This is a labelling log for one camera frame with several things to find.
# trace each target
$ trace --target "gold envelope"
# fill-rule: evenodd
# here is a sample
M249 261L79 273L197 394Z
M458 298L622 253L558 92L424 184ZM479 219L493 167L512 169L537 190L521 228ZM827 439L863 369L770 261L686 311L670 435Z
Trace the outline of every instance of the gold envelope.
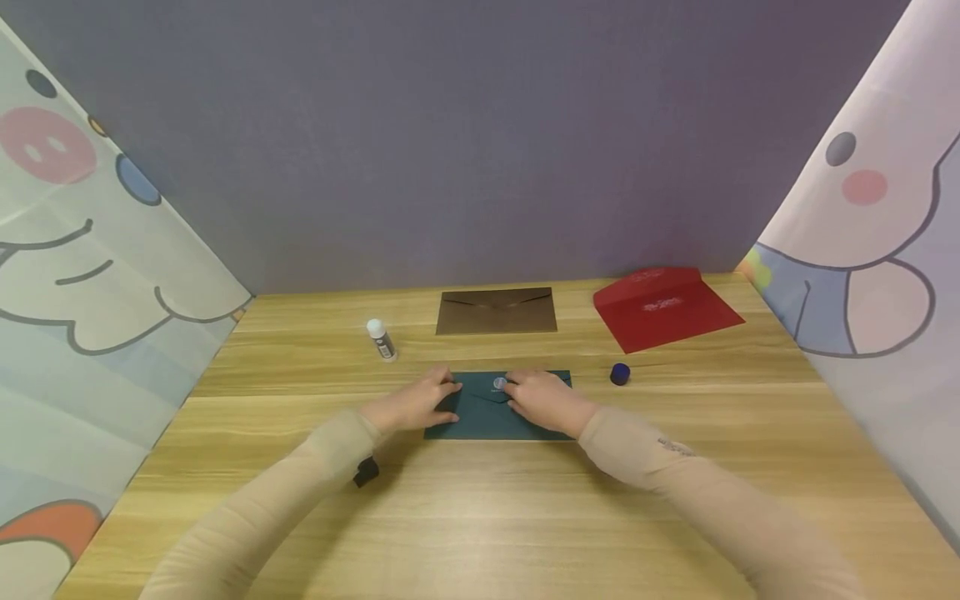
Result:
M444 292L440 298L437 335L556 330L553 290L548 287Z

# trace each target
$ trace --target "white cap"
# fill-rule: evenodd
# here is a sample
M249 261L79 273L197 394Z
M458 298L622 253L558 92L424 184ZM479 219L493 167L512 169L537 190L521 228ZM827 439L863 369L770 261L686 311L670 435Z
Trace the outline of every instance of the white cap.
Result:
M367 321L367 333L374 339L382 338L387 335L387 328L383 326L383 322L379 319L370 319Z

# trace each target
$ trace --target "hand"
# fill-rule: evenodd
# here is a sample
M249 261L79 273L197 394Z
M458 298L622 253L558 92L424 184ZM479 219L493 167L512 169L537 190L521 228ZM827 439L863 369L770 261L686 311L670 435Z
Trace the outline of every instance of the hand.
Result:
M463 386L453 382L448 367L434 367L405 388L367 402L360 407L360 414L384 435L456 422L460 418L454 413L438 413L434 409Z
M503 391L510 407L528 421L579 438L599 408L574 392L557 375L545 371L511 371Z

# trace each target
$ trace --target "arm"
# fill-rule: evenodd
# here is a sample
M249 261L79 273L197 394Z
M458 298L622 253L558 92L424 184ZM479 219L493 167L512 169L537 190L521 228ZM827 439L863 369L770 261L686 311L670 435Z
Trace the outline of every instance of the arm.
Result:
M194 525L160 561L141 600L242 598L294 527L356 474L383 434L456 420L433 409L458 389L449 370L436 369L324 423Z
M620 481L656 493L769 600L865 598L851 566L807 522L746 481L670 442L639 415L601 407L543 372L514 372L511 406L580 441Z

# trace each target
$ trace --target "envelope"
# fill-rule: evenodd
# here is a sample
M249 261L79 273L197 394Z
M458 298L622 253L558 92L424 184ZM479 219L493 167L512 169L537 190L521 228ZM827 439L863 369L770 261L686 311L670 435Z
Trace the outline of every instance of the envelope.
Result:
M444 292L437 335L556 331L553 290L548 287Z
M551 371L570 384L570 371ZM437 406L438 411L460 416L455 423L444 423L423 432L426 440L570 440L566 435L550 431L521 417L507 404L510 399L498 389L501 372L456 372L453 378L464 384Z
M625 354L745 323L692 267L640 269L593 295Z

